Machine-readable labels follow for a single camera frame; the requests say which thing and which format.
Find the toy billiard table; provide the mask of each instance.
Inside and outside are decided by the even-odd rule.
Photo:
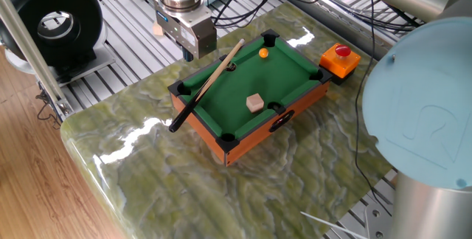
[[[261,48],[268,57],[259,56]],[[225,56],[169,86],[182,111]],[[269,30],[245,44],[188,116],[188,123],[226,165],[326,94],[331,73],[318,67]],[[262,110],[251,113],[246,98],[259,94]]]

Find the red button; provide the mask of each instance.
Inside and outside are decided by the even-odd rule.
[[[348,55],[351,54],[351,48],[349,48],[348,46],[345,46],[344,44],[338,45],[335,51],[336,51],[336,54],[339,55],[340,57],[347,57]]]

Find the pool cue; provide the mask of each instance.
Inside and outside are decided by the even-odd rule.
[[[177,117],[172,121],[169,126],[170,132],[176,132],[181,125],[185,122],[188,118],[190,113],[192,113],[193,109],[197,106],[200,102],[201,98],[206,94],[209,87],[216,81],[216,79],[220,76],[221,72],[228,66],[228,63],[233,59],[236,55],[237,51],[242,47],[244,44],[244,39],[241,39],[236,46],[231,50],[231,52],[223,59],[220,66],[216,68],[216,70],[209,76],[208,80],[206,80],[205,84],[198,90],[197,94],[193,96],[193,98],[188,102],[188,104],[184,107],[184,109],[178,113]]]

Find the marble tabletop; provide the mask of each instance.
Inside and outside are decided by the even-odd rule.
[[[342,86],[285,124],[230,167],[224,167],[176,115],[167,87],[273,29],[319,62],[336,42],[362,56]],[[218,41],[218,50],[177,61],[74,114],[63,142],[92,192],[128,238],[320,238],[368,191],[355,168],[354,99],[369,57],[289,3]],[[375,183],[391,166],[361,119],[359,165]]]

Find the robotic arm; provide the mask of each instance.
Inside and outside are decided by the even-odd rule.
[[[216,49],[212,11],[203,0],[153,0],[153,3],[158,25],[182,48],[187,61],[202,58]]]

